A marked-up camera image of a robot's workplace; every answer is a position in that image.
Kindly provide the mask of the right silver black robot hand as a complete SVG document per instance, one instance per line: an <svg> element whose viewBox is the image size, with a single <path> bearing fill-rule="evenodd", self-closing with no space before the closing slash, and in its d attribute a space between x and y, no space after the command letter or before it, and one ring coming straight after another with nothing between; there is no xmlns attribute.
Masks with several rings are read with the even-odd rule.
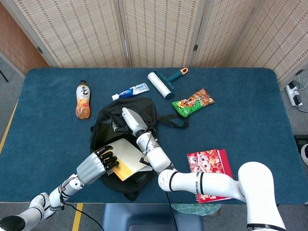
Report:
<svg viewBox="0 0 308 231"><path fill-rule="evenodd" d="M115 122L112 122L112 127L114 129L114 132L123 132L123 133L127 133L129 128L129 132L135 136L138 137L138 133L144 133L147 131L148 127L145 124L144 120L142 119L142 117L136 113L135 111L123 107L122 108L122 117L125 121L125 125L116 125Z"/></svg>

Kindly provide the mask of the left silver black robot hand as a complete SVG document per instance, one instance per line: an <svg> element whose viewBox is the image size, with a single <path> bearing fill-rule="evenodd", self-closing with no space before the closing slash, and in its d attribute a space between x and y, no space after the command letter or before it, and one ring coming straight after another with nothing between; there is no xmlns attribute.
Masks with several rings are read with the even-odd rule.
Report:
<svg viewBox="0 0 308 231"><path fill-rule="evenodd" d="M93 151L78 167L77 176L84 184L92 184L109 170L117 167L119 161L110 145Z"/></svg>

